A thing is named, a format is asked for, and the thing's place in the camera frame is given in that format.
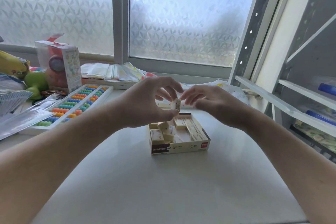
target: red logo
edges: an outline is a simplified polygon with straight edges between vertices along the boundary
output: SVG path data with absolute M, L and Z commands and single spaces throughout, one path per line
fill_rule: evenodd
M 208 143 L 202 143 L 201 148 L 206 148 L 208 146 Z

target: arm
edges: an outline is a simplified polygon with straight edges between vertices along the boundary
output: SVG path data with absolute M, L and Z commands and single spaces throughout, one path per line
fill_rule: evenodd
M 183 92 L 171 78 L 145 79 L 118 99 L 2 152 L 0 223 L 31 221 L 82 159 L 117 130 L 171 120 L 178 112 L 163 111 L 155 99 L 175 99 L 174 89 Z
M 336 165 L 272 119 L 217 86 L 196 85 L 181 95 L 222 123 L 245 131 L 259 145 L 309 221 L 335 223 Z

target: frosted glass window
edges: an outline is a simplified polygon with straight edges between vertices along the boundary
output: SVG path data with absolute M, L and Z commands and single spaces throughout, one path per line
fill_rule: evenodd
M 50 33 L 80 52 L 113 55 L 112 0 L 0 0 L 4 44 L 34 47 Z
M 231 67 L 252 0 L 130 0 L 130 56 Z

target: person's left hand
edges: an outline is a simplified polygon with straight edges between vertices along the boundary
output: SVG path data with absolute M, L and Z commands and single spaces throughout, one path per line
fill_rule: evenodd
M 181 85 L 171 77 L 145 78 L 133 85 L 114 101 L 122 119 L 122 126 L 135 128 L 172 120 L 179 112 L 162 110 L 155 103 L 155 99 L 173 101 L 177 98 L 175 90 L 183 92 Z

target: white table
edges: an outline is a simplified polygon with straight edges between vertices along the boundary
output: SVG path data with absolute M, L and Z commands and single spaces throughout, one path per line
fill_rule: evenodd
M 122 92 L 115 90 L 109 98 Z M 249 136 L 205 112 L 191 112 L 211 138 L 207 152 L 152 157 L 145 127 L 120 130 L 75 168 L 33 224 L 252 224 L 306 219 Z M 27 138 L 8 138 L 0 150 Z

